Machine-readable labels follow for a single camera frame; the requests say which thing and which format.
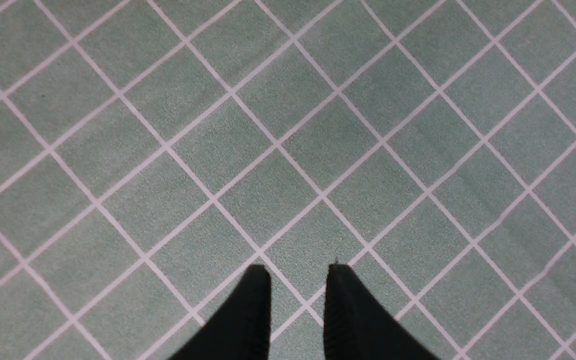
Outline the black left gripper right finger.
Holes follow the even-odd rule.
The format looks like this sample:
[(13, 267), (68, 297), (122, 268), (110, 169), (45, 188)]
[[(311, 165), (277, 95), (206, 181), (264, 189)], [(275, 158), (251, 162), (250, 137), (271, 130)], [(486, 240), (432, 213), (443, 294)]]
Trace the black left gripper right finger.
[(327, 360), (436, 360), (375, 299), (352, 267), (328, 266), (323, 318)]

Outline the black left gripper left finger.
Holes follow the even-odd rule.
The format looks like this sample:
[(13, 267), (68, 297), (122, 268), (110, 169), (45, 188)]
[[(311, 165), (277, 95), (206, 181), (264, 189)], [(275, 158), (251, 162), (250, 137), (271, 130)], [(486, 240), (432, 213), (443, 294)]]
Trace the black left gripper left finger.
[(249, 265), (226, 301), (170, 359), (267, 360), (271, 284), (271, 276), (263, 265)]

